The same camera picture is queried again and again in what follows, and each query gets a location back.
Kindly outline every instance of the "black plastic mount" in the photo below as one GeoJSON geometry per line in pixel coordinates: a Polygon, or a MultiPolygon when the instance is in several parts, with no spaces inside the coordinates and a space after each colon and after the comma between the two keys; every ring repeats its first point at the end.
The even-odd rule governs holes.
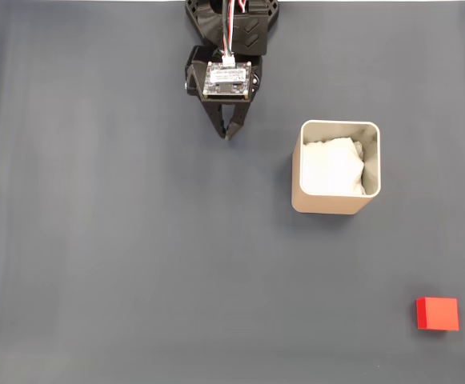
{"type": "MultiPolygon", "coordinates": [[[[186,0],[186,13],[205,45],[222,46],[222,1],[186,0]]],[[[242,14],[236,4],[231,50],[259,56],[267,52],[267,31],[279,17],[277,0],[249,0],[242,14]]]]}
{"type": "Polygon", "coordinates": [[[279,17],[278,0],[248,0],[247,12],[235,4],[234,33],[231,50],[235,61],[250,63],[248,95],[238,97],[204,97],[203,89],[210,62],[222,61],[222,0],[186,0],[186,13],[203,46],[195,46],[184,70],[186,92],[197,96],[221,138],[230,140],[243,126],[251,102],[259,90],[262,55],[267,52],[267,32],[279,17]],[[222,106],[234,106],[230,123],[225,126],[222,106]]]}
{"type": "Polygon", "coordinates": [[[243,127],[250,103],[254,100],[263,76],[261,56],[236,55],[240,62],[251,62],[251,89],[248,98],[204,98],[203,87],[209,62],[221,62],[221,54],[212,46],[195,46],[186,63],[186,92],[198,96],[220,138],[230,140],[243,127]],[[222,106],[233,105],[234,113],[227,127],[223,121],[222,106]]]}

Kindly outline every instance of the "black servo bracket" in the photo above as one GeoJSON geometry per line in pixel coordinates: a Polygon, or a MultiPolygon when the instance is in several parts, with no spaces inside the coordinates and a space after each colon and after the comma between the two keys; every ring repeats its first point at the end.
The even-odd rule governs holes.
{"type": "Polygon", "coordinates": [[[231,50],[233,68],[222,67],[222,0],[186,0],[186,13],[203,46],[194,46],[184,75],[186,92],[197,96],[216,132],[230,140],[242,127],[259,91],[267,32],[279,16],[277,0],[248,0],[247,12],[235,13],[231,50]],[[225,126],[222,106],[234,106],[225,126]]]}

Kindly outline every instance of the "red wire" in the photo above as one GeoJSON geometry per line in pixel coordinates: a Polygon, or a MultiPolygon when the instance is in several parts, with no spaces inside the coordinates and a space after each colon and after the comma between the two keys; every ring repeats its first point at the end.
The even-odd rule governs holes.
{"type": "Polygon", "coordinates": [[[234,5],[235,5],[235,0],[230,0],[230,5],[229,5],[229,47],[230,47],[230,50],[232,50],[232,28],[234,28],[234,25],[232,25],[232,14],[234,13],[234,5]]]}

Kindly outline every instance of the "white tissue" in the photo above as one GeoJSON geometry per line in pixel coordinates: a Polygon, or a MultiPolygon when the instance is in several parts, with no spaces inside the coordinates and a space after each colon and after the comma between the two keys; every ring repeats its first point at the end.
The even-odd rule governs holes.
{"type": "Polygon", "coordinates": [[[351,138],[307,143],[303,146],[303,189],[308,194],[366,194],[362,156],[362,146],[351,138]]]}

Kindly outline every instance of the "circuit board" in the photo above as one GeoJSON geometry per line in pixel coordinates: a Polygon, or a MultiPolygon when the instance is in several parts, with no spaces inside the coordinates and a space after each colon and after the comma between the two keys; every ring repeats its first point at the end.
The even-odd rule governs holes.
{"type": "Polygon", "coordinates": [[[251,63],[238,62],[224,67],[221,62],[207,66],[203,87],[204,98],[249,98],[251,63]]]}

